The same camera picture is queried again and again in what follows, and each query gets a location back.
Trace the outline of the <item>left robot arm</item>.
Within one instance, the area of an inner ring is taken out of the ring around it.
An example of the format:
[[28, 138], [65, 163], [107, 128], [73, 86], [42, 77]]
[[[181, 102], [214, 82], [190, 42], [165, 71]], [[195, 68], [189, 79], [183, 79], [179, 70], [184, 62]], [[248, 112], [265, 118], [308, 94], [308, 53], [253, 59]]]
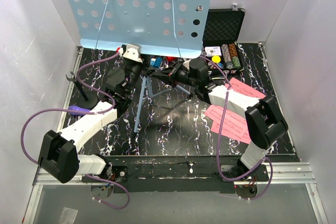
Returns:
[[135, 84], [143, 69], [140, 56], [123, 58], [121, 68], [108, 73], [105, 96], [91, 110], [71, 126], [60, 132], [53, 130], [44, 135], [38, 166], [67, 183], [76, 175], [94, 175], [100, 182], [112, 177], [112, 164], [100, 154], [79, 155], [78, 151], [106, 125], [117, 120], [132, 102]]

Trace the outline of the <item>black microphone stand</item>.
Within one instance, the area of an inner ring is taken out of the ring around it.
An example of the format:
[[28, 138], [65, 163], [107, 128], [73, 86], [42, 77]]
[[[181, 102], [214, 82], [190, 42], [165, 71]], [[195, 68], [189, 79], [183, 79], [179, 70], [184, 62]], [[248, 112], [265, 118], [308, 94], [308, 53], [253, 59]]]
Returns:
[[85, 91], [83, 89], [82, 84], [78, 81], [77, 77], [75, 76], [74, 72], [71, 71], [70, 74], [71, 77], [68, 77], [66, 75], [66, 79], [69, 82], [73, 82], [80, 93], [80, 96], [76, 101], [76, 105], [83, 109], [92, 110], [97, 105], [99, 100], [97, 94], [93, 91]]

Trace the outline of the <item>light blue music stand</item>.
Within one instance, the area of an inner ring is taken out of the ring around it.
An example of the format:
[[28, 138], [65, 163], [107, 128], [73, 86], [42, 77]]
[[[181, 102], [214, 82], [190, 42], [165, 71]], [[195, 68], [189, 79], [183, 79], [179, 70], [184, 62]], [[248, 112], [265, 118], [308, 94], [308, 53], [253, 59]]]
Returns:
[[143, 55], [200, 55], [210, 0], [68, 0], [85, 48], [138, 44]]

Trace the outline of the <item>pink sheet music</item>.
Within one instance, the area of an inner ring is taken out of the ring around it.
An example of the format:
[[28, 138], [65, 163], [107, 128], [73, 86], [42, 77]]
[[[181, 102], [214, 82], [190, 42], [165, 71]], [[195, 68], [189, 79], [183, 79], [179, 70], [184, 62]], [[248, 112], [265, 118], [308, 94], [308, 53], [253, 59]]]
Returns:
[[249, 97], [253, 97], [253, 98], [259, 98], [259, 99], [262, 99], [266, 96], [265, 94], [257, 91], [256, 89], [252, 88], [251, 86], [237, 80], [236, 78], [231, 78], [230, 79], [230, 84], [232, 85], [231, 89], [240, 93], [240, 94], [243, 94], [243, 95], [246, 95], [246, 96], [249, 96]]
[[[220, 130], [223, 109], [221, 106], [211, 105], [205, 111], [205, 115], [213, 121], [211, 131], [217, 134]], [[251, 142], [246, 120], [230, 110], [226, 110], [221, 135], [245, 144]]]

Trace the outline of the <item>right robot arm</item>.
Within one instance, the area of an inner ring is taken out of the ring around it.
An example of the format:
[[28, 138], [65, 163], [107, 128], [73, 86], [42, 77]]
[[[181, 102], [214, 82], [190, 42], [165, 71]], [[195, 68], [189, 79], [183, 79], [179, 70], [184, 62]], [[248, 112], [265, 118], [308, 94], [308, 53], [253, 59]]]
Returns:
[[224, 173], [223, 177], [251, 180], [267, 152], [288, 131], [288, 124], [274, 97], [253, 98], [234, 91], [229, 83], [214, 82], [203, 57], [178, 61], [171, 67], [152, 72], [150, 77], [172, 86], [182, 83], [194, 87], [201, 101], [221, 106], [223, 115], [231, 110], [246, 120], [251, 142], [237, 165]]

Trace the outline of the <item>purple toy microphone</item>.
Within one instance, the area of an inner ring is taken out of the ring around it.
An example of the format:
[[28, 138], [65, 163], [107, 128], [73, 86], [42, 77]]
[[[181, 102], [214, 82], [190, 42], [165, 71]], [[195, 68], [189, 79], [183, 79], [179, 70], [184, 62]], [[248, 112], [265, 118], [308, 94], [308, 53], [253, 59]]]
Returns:
[[68, 107], [68, 113], [72, 116], [82, 116], [88, 114], [89, 112], [91, 112], [91, 110], [81, 108], [77, 105], [71, 105]]

